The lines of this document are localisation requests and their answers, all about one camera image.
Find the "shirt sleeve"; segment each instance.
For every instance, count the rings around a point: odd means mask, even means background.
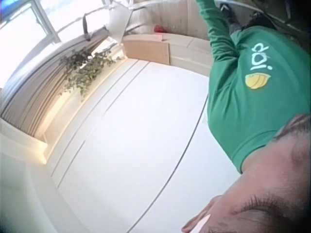
[[[215,62],[238,57],[235,44],[229,35],[228,24],[221,13],[215,6],[214,0],[196,0],[201,17],[207,23],[210,46]]]

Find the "wooden board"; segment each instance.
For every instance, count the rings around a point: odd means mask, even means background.
[[[123,46],[128,58],[170,64],[169,44],[166,42],[128,40]]]
[[[126,40],[147,40],[147,41],[162,41],[163,36],[161,34],[138,34],[138,35],[127,35],[123,38]]]

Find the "wooden panel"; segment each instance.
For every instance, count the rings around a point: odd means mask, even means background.
[[[207,77],[210,73],[210,67],[206,67],[195,62],[186,61],[178,57],[171,57],[171,66],[187,69]]]
[[[193,40],[190,36],[185,35],[177,35],[177,34],[170,34],[170,33],[163,33],[163,41],[168,42],[170,45],[179,45],[187,47],[190,42]]]
[[[124,41],[124,53],[128,58],[170,64],[169,44],[158,41]]]
[[[179,57],[185,61],[196,62],[208,67],[211,67],[213,64],[213,58],[210,53],[199,52],[178,45],[170,44],[170,56]]]
[[[188,46],[188,49],[200,52],[211,53],[211,47],[208,40],[194,38]]]
[[[139,34],[139,35],[127,35],[123,38],[123,41],[127,40],[147,40],[147,41],[162,41],[163,35],[161,34]]]

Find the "potted plant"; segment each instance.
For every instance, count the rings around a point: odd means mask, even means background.
[[[84,99],[89,94],[89,87],[102,69],[106,66],[110,67],[116,60],[120,60],[119,57],[113,60],[110,54],[110,49],[92,55],[86,48],[83,48],[80,51],[73,50],[69,57],[64,56],[60,61],[60,65],[65,65],[62,76],[65,85],[59,95],[79,89],[80,95]]]

